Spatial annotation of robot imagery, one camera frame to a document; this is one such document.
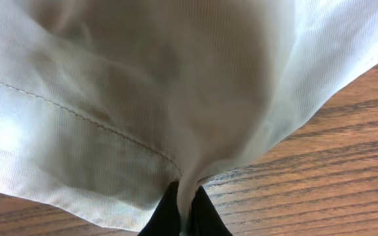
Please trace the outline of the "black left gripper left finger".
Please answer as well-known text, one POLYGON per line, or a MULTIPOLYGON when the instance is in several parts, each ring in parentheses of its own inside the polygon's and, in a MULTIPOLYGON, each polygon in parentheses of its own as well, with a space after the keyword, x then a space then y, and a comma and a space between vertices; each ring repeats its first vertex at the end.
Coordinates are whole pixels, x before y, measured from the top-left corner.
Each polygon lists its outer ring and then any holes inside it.
POLYGON ((138 236, 179 236, 178 186, 178 182, 169 184, 152 217, 138 236))

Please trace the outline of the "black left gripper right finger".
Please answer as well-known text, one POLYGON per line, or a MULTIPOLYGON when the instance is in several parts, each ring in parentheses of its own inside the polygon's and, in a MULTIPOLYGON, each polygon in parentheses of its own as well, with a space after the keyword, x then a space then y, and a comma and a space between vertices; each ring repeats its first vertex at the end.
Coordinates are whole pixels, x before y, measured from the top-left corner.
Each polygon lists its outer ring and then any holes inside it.
POLYGON ((191 205, 190 233, 194 236, 232 236, 202 186, 191 205))

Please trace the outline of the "beige khaki shorts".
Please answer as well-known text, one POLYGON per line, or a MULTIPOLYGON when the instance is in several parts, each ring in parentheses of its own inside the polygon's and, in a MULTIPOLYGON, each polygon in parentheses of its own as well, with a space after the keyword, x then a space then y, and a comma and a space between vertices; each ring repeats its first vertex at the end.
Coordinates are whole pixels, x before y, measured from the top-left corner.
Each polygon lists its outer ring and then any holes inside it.
POLYGON ((0 193, 141 230, 378 64, 378 1, 0 0, 0 193))

